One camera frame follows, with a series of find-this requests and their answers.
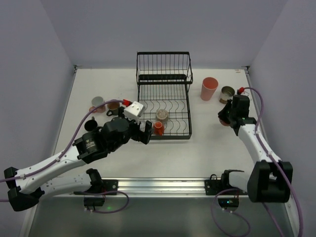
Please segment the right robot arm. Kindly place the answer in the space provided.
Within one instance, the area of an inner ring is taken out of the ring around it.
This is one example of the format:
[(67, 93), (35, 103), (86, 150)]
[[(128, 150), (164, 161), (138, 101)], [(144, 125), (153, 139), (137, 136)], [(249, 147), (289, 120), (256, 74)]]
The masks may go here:
[(219, 120), (234, 130), (254, 162), (250, 173), (225, 170), (221, 176), (222, 187), (245, 191), (252, 202), (286, 203), (290, 198), (293, 166), (271, 150), (256, 119), (249, 116), (249, 106), (248, 96), (234, 95), (218, 114)]

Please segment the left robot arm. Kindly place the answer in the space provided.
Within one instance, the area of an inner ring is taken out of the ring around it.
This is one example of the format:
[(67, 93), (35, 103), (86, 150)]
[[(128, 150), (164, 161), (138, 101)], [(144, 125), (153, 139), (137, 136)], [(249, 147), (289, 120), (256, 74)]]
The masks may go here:
[(118, 116), (80, 138), (73, 137), (60, 153), (24, 169), (9, 167), (4, 171), (4, 182), (9, 188), (8, 202), (14, 211), (24, 211), (40, 200), (65, 193), (105, 195), (104, 181), (97, 169), (90, 168), (75, 177), (61, 175), (107, 157), (129, 140), (148, 144), (153, 124), (145, 122), (141, 129), (142, 110), (120, 107)]

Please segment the pink mug white interior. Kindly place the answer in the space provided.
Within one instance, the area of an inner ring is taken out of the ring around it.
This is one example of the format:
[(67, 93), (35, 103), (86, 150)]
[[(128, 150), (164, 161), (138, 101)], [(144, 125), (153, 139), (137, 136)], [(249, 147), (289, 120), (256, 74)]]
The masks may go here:
[[(96, 108), (99, 105), (102, 105), (104, 103), (104, 99), (101, 96), (96, 96), (91, 100), (92, 106), (89, 108), (89, 111), (91, 112), (94, 108)], [(103, 105), (102, 107), (98, 107), (93, 113), (103, 113), (106, 111), (106, 106)]]

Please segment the orange teacup white rim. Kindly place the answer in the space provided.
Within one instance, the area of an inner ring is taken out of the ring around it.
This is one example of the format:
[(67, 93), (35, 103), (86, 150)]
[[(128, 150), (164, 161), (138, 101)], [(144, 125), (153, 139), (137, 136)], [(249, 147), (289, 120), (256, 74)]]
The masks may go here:
[(219, 118), (219, 122), (220, 122), (223, 126), (230, 126), (230, 121), (229, 121), (228, 119)]

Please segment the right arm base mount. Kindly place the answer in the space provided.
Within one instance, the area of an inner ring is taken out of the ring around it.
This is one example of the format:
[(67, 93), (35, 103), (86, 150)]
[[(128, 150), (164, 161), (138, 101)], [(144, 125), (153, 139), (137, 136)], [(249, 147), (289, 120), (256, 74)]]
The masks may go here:
[(219, 192), (230, 188), (231, 185), (229, 185), (228, 176), (224, 173), (220, 176), (212, 174), (204, 181), (204, 189), (207, 196), (214, 196)]

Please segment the black mug brown interior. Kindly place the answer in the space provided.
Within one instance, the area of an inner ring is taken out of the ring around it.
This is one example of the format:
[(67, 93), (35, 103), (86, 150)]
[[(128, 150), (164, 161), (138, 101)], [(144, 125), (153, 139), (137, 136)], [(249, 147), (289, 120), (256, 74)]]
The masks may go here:
[(90, 120), (86, 121), (85, 124), (84, 124), (84, 129), (87, 131), (87, 132), (91, 132), (93, 131), (94, 129), (96, 129), (98, 127), (98, 123), (97, 121), (95, 120), (95, 117), (91, 117)]

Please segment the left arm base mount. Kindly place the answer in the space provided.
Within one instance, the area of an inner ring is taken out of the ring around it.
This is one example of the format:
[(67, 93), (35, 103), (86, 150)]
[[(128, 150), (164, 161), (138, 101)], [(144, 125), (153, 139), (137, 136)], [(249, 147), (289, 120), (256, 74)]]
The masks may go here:
[(103, 184), (92, 185), (87, 191), (74, 192), (74, 195), (116, 195), (119, 187), (117, 179), (103, 179)]

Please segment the white steel cup wood band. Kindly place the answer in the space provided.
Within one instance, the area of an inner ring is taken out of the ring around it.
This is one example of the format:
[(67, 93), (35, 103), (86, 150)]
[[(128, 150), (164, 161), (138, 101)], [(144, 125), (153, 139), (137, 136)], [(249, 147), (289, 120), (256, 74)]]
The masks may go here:
[(219, 96), (219, 102), (226, 104), (235, 95), (235, 90), (230, 86), (223, 86)]

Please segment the dark red striped mug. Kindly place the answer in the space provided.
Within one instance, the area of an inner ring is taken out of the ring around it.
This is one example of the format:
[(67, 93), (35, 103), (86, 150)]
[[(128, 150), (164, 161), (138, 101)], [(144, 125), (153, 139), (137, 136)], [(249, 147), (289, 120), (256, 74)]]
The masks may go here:
[(119, 114), (120, 102), (111, 102), (107, 104), (107, 116), (117, 116)]

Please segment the clear glass cup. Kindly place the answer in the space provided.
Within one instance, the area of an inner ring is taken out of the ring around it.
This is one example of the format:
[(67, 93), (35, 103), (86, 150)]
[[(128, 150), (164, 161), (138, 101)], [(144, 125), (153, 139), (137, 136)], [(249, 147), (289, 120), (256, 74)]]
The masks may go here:
[(140, 131), (141, 132), (143, 132), (143, 133), (145, 133), (146, 132), (146, 122), (145, 121), (142, 121), (141, 123), (140, 123)]

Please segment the tall pink plastic cup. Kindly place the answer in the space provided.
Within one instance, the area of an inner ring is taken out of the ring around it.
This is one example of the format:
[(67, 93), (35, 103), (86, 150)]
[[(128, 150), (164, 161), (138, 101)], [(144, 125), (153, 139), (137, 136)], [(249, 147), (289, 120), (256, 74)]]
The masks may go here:
[(203, 101), (209, 101), (218, 87), (218, 81), (215, 78), (207, 77), (202, 81), (200, 97)]

